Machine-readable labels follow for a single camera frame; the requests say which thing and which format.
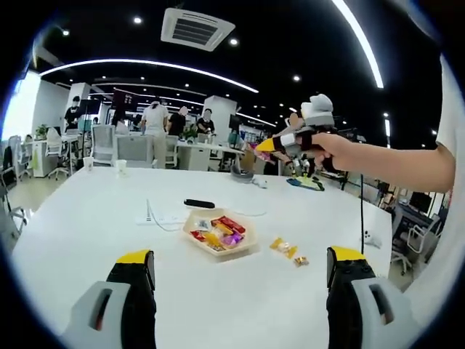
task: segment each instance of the white chair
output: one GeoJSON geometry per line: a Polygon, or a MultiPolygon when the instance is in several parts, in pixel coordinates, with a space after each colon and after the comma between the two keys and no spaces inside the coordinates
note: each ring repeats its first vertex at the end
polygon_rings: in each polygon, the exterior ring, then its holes
{"type": "Polygon", "coordinates": [[[152,168],[151,137],[116,135],[116,159],[126,160],[127,167],[152,168]]]}
{"type": "Polygon", "coordinates": [[[23,180],[23,176],[32,177],[28,165],[32,162],[32,142],[17,144],[17,158],[15,162],[17,178],[23,180]]]}
{"type": "Polygon", "coordinates": [[[113,166],[116,160],[116,136],[113,125],[92,125],[94,163],[113,166]]]}
{"type": "MultiPolygon", "coordinates": [[[[65,147],[63,147],[61,137],[57,130],[54,127],[50,127],[46,134],[45,156],[53,156],[63,159],[65,158],[66,153],[67,151],[65,147]]],[[[55,180],[58,180],[59,173],[64,173],[66,176],[69,175],[69,171],[67,169],[63,167],[57,167],[51,171],[47,177],[50,178],[52,175],[55,175],[55,180]]]]}
{"type": "Polygon", "coordinates": [[[177,141],[178,136],[166,136],[166,160],[165,165],[177,166],[177,141]]]}

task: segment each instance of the red snack package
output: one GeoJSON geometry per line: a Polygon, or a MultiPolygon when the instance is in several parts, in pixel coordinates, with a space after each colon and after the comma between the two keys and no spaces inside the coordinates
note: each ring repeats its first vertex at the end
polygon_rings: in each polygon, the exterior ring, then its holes
{"type": "Polygon", "coordinates": [[[242,225],[237,224],[236,222],[234,222],[233,220],[230,220],[226,216],[220,217],[219,221],[223,223],[224,225],[226,225],[228,228],[232,229],[233,231],[235,230],[241,234],[244,234],[246,232],[246,229],[242,225]]]}
{"type": "Polygon", "coordinates": [[[202,241],[202,242],[205,241],[205,238],[203,237],[202,232],[200,230],[192,230],[190,233],[197,240],[202,241]]]}

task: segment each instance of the black ceiling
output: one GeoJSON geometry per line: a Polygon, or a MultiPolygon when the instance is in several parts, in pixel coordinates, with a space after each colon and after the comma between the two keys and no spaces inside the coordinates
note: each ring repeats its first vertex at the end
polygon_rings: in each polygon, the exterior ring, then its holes
{"type": "MultiPolygon", "coordinates": [[[[258,89],[258,94],[208,76],[151,65],[85,65],[44,78],[66,84],[73,79],[180,89],[188,83],[189,89],[208,96],[230,94],[242,106],[241,113],[260,114],[273,124],[277,121],[277,129],[284,128],[279,115],[288,116],[288,107],[298,108],[310,95],[321,92],[333,100],[334,114],[343,116],[347,126],[357,127],[369,143],[386,145],[383,113],[387,112],[393,148],[434,147],[432,129],[439,124],[442,102],[439,50],[388,1],[345,2],[370,42],[383,89],[376,87],[355,34],[329,0],[152,1],[133,7],[80,8],[61,13],[44,37],[44,47],[64,63],[98,58],[157,60],[239,81],[258,89]],[[162,42],[164,11],[179,5],[234,23],[231,36],[240,45],[231,47],[225,40],[214,52],[207,52],[162,42]],[[133,23],[136,15],[143,19],[141,25],[133,23]],[[63,36],[60,28],[68,29],[70,35],[63,36]],[[302,77],[299,83],[292,81],[294,74],[302,77]]],[[[36,67],[39,71],[48,68],[41,61],[36,67]]],[[[113,87],[101,88],[111,91],[113,87]]],[[[200,103],[205,99],[171,90],[121,88],[200,103]]]]}

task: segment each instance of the black cable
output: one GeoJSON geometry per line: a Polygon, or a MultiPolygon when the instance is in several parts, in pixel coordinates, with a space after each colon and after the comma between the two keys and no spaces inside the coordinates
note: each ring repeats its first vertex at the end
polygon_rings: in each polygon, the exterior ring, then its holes
{"type": "Polygon", "coordinates": [[[365,248],[365,229],[363,227],[363,174],[360,175],[360,221],[362,225],[362,248],[361,252],[363,254],[363,250],[365,248]]]}

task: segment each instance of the computer monitor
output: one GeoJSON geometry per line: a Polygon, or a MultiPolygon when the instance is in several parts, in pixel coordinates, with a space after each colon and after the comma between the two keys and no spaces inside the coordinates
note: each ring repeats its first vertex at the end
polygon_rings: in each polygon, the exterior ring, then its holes
{"type": "Polygon", "coordinates": [[[425,193],[413,193],[410,199],[410,206],[421,212],[428,213],[431,200],[431,196],[426,195],[425,193]]]}

